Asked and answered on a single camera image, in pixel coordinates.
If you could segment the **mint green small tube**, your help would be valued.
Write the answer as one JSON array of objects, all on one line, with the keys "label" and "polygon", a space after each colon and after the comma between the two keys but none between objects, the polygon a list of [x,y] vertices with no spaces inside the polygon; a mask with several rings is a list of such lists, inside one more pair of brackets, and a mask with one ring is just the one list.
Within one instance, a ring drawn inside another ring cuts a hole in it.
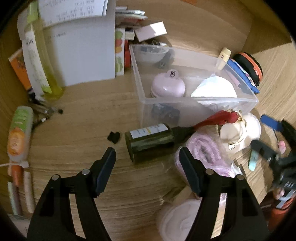
[{"label": "mint green small tube", "polygon": [[254,171],[258,162],[259,153],[255,150],[251,150],[250,157],[248,161],[248,169]]}]

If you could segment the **red velvet tassel pouch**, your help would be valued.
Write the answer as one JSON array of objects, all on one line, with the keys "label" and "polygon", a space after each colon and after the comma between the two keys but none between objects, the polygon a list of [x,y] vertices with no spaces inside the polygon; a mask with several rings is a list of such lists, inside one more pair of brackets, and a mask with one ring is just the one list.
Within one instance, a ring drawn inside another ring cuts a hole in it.
[{"label": "red velvet tassel pouch", "polygon": [[239,119],[239,114],[236,111],[225,111],[221,110],[217,113],[211,115],[204,121],[193,126],[194,130],[197,130],[203,126],[212,126],[212,125],[224,125],[226,123],[235,123]]}]

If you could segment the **white round lidded container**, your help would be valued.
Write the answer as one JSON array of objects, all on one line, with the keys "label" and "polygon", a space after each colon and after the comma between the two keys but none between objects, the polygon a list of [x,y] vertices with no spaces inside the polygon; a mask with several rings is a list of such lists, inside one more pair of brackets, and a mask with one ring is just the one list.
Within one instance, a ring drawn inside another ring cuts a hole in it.
[{"label": "white round lidded container", "polygon": [[156,224],[162,240],[185,240],[194,223],[201,201],[187,199],[174,206],[165,203],[158,213]]}]

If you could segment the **dark green glass bottle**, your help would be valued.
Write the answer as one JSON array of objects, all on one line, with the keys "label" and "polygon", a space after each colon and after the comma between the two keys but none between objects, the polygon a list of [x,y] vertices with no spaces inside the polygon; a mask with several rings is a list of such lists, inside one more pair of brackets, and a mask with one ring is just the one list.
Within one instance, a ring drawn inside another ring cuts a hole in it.
[{"label": "dark green glass bottle", "polygon": [[175,146],[183,143],[195,132],[192,126],[174,128],[166,123],[125,132],[125,143],[134,164],[167,156]]}]

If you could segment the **orange white pens bundle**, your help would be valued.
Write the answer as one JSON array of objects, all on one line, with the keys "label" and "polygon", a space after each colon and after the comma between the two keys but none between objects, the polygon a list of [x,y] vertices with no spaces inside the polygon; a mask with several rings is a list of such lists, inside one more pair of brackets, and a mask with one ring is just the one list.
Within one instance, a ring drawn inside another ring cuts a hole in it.
[{"label": "orange white pens bundle", "polygon": [[22,214],[22,207],[20,201],[19,189],[22,188],[25,192],[25,201],[27,206],[27,211],[33,214],[35,210],[35,201],[32,188],[32,175],[29,168],[28,161],[22,161],[19,163],[8,163],[8,175],[10,180],[8,181],[8,191],[10,204],[14,215]]}]

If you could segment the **black orange round case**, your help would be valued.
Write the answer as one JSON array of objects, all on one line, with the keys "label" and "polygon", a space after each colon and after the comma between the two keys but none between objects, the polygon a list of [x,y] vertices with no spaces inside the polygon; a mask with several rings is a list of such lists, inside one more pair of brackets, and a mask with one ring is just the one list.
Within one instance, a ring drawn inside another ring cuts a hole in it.
[{"label": "black orange round case", "polygon": [[251,77],[255,86],[259,86],[263,77],[263,70],[257,60],[247,52],[238,52],[233,56],[236,61]]}]

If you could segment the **cream yellow small tube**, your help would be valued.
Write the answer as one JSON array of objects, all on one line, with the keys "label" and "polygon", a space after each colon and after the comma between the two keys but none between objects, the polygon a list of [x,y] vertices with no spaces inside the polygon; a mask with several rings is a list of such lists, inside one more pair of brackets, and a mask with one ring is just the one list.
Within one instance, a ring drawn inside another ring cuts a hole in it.
[{"label": "cream yellow small tube", "polygon": [[227,64],[230,56],[231,56],[231,50],[229,50],[228,48],[223,48],[217,58],[216,68],[218,70],[222,70],[224,66]]}]

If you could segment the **small black clip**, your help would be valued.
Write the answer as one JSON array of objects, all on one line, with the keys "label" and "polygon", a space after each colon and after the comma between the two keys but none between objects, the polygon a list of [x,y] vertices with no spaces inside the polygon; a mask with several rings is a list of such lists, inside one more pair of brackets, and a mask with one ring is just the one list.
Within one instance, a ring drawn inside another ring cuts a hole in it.
[{"label": "small black clip", "polygon": [[107,139],[113,144],[117,144],[120,140],[120,132],[110,132]]}]

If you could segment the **dark card in bin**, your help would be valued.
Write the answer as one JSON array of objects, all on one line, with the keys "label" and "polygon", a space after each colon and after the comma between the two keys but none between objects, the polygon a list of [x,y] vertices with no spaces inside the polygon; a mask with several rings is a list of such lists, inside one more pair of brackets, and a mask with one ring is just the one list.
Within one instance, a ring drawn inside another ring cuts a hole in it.
[{"label": "dark card in bin", "polygon": [[170,125],[177,125],[180,119],[180,110],[165,103],[154,104],[151,113],[154,120]]}]

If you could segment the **clear plastic storage bin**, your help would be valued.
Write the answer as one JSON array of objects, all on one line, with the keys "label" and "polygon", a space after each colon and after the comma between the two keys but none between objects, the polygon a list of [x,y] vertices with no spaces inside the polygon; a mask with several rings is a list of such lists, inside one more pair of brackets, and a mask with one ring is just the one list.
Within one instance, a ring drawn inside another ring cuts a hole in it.
[{"label": "clear plastic storage bin", "polygon": [[[152,106],[157,103],[165,103],[180,110],[178,124],[168,124],[171,127],[193,126],[220,110],[233,109],[248,113],[258,103],[254,92],[228,64],[222,70],[216,68],[216,57],[168,47],[169,51],[161,61],[154,64],[143,63],[136,61],[134,55],[135,46],[130,45],[129,51],[139,101],[139,124],[141,127],[162,123],[152,118]],[[184,96],[153,97],[151,85],[155,76],[170,69],[176,69],[179,72],[179,77],[184,81],[186,86]],[[191,97],[191,93],[201,82],[212,75],[230,81],[237,93],[237,97]]]}]

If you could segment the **clear glass bowl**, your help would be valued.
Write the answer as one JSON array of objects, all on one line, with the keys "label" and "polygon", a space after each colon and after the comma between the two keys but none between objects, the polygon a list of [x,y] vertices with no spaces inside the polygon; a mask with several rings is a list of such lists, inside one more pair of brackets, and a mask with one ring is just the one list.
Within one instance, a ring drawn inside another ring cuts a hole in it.
[{"label": "clear glass bowl", "polygon": [[134,47],[136,61],[151,64],[161,61],[168,51],[168,47],[158,45],[136,45]]}]

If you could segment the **yellow green liquid bottle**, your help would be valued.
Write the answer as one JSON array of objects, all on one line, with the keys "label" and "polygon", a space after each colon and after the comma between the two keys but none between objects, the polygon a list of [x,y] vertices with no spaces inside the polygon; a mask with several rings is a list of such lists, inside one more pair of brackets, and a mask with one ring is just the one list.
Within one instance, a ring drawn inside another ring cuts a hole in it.
[{"label": "yellow green liquid bottle", "polygon": [[56,80],[48,56],[37,1],[31,2],[28,6],[25,44],[28,49],[30,63],[33,66],[34,78],[39,82],[43,96],[47,100],[59,99],[63,95],[63,89]]}]

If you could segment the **white standing paper folder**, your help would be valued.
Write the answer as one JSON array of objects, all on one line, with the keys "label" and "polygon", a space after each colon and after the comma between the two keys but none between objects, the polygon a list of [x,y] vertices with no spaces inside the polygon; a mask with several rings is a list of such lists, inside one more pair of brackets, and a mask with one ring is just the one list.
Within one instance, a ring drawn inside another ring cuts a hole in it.
[{"label": "white standing paper folder", "polygon": [[115,78],[115,1],[39,1],[47,51],[65,86]]}]

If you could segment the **fruit print white box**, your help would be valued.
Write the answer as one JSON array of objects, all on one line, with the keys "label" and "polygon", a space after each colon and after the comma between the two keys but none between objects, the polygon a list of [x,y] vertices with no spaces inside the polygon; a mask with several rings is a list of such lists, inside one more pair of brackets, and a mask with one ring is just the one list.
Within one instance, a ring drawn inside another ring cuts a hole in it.
[{"label": "fruit print white box", "polygon": [[115,75],[124,75],[125,66],[125,29],[116,28],[114,35]]}]

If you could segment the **stack of booklets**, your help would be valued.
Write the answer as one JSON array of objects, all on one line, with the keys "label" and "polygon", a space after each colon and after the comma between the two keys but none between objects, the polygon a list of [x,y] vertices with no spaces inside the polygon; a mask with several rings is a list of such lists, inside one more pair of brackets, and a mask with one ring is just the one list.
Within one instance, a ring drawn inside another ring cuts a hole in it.
[{"label": "stack of booklets", "polygon": [[115,9],[115,26],[121,28],[139,27],[147,20],[145,11],[139,9],[128,9],[127,6],[117,6]]}]

